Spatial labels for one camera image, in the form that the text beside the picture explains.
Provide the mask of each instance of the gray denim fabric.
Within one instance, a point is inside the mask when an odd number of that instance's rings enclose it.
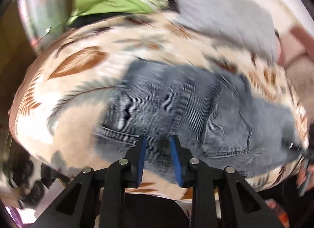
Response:
[[[282,146],[298,143],[290,110],[252,97],[245,76],[133,62],[96,130],[96,150],[114,162],[146,135],[145,169],[174,182],[167,140],[174,134],[194,157],[248,177],[297,158]]]

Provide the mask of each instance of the blue gripper pad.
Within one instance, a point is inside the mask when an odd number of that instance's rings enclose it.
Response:
[[[142,182],[145,153],[146,153],[146,137],[144,137],[142,142],[141,142],[141,151],[139,153],[138,172],[137,172],[137,184],[138,184],[138,186]]]
[[[183,185],[182,177],[181,177],[181,163],[179,160],[179,154],[175,146],[175,140],[173,137],[170,137],[170,150],[172,154],[172,162],[175,168],[175,179],[178,182],[179,186]]]

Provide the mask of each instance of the human hand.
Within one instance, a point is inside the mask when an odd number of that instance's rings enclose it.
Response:
[[[310,182],[307,185],[307,191],[308,191],[308,190],[310,190],[311,188],[314,187],[314,165],[313,164],[309,165],[307,170],[312,173],[312,177],[310,179]],[[299,172],[297,174],[297,179],[296,179],[296,184],[298,186],[300,186],[305,181],[305,179],[306,179],[305,173],[306,173],[306,171],[305,171],[305,168],[304,168],[304,164],[302,162],[301,168],[300,168],[300,170],[299,170]]]

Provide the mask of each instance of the gray cloth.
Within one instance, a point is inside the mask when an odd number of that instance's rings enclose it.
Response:
[[[272,16],[251,0],[178,0],[177,23],[246,47],[270,64],[276,61]]]
[[[208,165],[252,177],[297,158],[282,146],[296,143],[294,131],[290,110],[252,97],[243,75],[138,60],[113,91],[96,149],[114,162],[145,135],[145,168],[174,182],[168,138],[176,134]]]

